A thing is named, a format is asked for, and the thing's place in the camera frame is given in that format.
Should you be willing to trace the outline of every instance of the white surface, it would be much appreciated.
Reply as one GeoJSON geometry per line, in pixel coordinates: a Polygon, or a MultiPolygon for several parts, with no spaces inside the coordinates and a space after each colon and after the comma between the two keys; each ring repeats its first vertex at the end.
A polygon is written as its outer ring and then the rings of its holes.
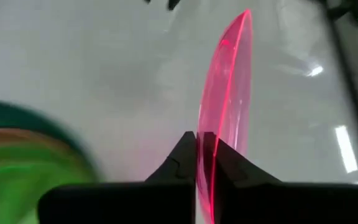
{"type": "Polygon", "coordinates": [[[0,0],[0,100],[66,125],[108,180],[145,179],[185,131],[196,129],[219,36],[249,7],[246,156],[282,180],[358,182],[356,121],[317,5],[194,0],[167,12],[165,4],[0,0]],[[349,173],[338,127],[346,127],[357,161],[349,173]]]}

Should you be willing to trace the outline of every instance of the transparent plastic sheet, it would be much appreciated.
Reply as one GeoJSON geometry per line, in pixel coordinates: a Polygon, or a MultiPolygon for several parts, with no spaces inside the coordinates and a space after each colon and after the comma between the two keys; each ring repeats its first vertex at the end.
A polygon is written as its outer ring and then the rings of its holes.
{"type": "Polygon", "coordinates": [[[252,16],[246,9],[226,28],[204,86],[198,120],[197,186],[201,208],[214,223],[214,172],[218,139],[243,156],[247,150],[252,57],[252,16]],[[212,161],[204,157],[204,133],[216,135],[212,161]]]}

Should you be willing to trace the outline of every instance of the green object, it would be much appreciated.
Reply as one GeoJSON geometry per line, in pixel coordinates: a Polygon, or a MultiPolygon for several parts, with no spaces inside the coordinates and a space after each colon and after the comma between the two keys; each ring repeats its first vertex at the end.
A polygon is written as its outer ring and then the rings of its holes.
{"type": "Polygon", "coordinates": [[[86,163],[89,170],[96,170],[92,163],[86,160],[88,156],[85,151],[69,135],[35,111],[0,102],[0,128],[24,129],[61,140],[83,158],[83,162],[86,163]]]}
{"type": "Polygon", "coordinates": [[[0,224],[36,224],[36,206],[62,184],[94,182],[96,177],[68,153],[34,143],[0,146],[0,224]]]}

